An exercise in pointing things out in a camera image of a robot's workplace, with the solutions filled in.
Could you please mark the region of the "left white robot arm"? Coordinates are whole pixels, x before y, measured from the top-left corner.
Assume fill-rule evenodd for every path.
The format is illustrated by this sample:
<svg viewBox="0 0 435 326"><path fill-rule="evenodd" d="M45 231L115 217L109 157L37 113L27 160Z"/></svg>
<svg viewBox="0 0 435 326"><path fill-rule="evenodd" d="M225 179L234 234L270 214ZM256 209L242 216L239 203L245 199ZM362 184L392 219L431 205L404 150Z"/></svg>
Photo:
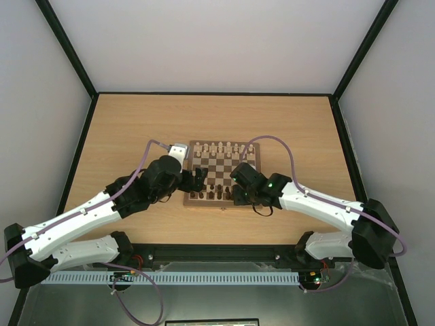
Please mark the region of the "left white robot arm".
<svg viewBox="0 0 435 326"><path fill-rule="evenodd" d="M77 242L76 238L144 211L176 190L201 192L207 168L185 170L182 162L170 155L161 156L147 168L116 179L94 198L49 221L25 228L18 223L7 226L4 259L15 287L31 287L53 272L80 264L127 262L133 248L124 232L89 241Z"/></svg>

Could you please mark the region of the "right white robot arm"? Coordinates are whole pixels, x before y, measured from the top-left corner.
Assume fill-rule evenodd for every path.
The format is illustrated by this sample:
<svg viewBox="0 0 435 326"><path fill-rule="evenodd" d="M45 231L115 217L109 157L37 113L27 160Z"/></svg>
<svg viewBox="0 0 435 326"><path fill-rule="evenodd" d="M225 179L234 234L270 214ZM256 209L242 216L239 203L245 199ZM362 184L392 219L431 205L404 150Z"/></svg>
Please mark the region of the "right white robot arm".
<svg viewBox="0 0 435 326"><path fill-rule="evenodd" d="M348 201L300 185L295 178L274 173L265 177L248 163L230 174L237 206L263 206L296 211L337 229L321 234L306 232L296 250L297 260L311 266L332 257L355 258L373 269L382 269L393 254L399 230L378 200Z"/></svg>

